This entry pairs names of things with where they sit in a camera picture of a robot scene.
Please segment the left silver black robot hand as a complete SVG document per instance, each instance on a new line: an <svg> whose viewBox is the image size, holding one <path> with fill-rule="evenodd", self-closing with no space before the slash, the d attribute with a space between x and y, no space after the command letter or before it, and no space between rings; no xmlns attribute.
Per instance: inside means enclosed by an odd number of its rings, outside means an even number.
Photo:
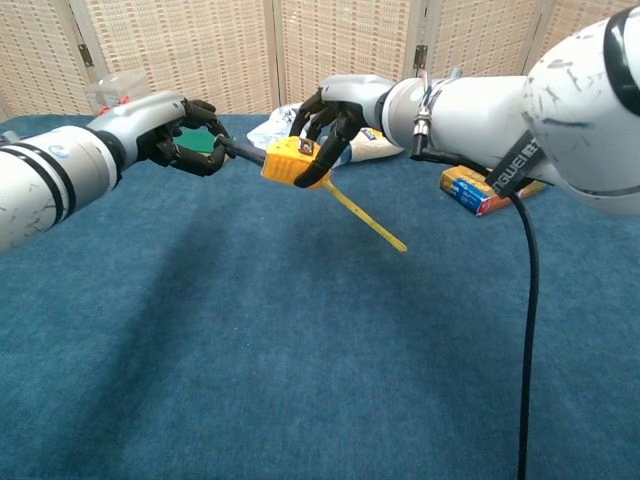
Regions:
<svg viewBox="0 0 640 480"><path fill-rule="evenodd" d="M182 128L201 127L214 136L209 154L174 142ZM218 120L216 108L203 100L189 100L177 91L165 90L119 105L93 119L87 129L105 143L120 172L150 160L207 177L219 171L227 160L222 139L229 133Z"/></svg>

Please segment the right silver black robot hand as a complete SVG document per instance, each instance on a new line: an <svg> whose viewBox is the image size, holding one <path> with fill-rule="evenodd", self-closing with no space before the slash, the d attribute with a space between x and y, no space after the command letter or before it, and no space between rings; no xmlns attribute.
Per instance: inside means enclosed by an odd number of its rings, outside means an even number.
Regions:
<svg viewBox="0 0 640 480"><path fill-rule="evenodd" d="M298 136L307 127L306 138L314 141L322 128L332 128L315 159L294 180L295 186L309 188L320 181L361 129L384 130L382 109L393 86L392 80L375 74L336 74L320 83L301 103L290 134Z"/></svg>

